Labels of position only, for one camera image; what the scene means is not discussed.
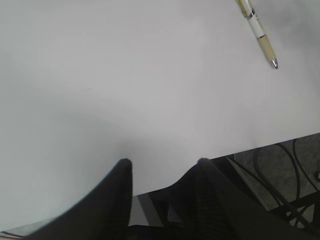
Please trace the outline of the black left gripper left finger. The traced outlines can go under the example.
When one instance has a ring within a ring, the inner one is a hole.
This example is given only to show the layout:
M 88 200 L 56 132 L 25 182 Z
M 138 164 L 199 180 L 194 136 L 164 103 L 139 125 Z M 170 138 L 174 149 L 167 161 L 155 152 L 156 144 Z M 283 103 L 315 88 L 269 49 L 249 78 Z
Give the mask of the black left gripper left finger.
M 124 240 L 131 207 L 132 162 L 121 159 L 80 202 L 27 239 Z

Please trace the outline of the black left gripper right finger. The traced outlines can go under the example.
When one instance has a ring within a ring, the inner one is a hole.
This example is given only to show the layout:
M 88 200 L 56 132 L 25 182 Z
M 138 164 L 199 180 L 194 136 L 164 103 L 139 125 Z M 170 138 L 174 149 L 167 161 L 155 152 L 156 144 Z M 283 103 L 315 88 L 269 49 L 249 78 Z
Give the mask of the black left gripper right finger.
M 266 211 L 236 187 L 217 165 L 202 158 L 173 185 L 155 191 L 181 225 L 133 225 L 129 240 L 318 240 L 318 229 L 297 229 Z

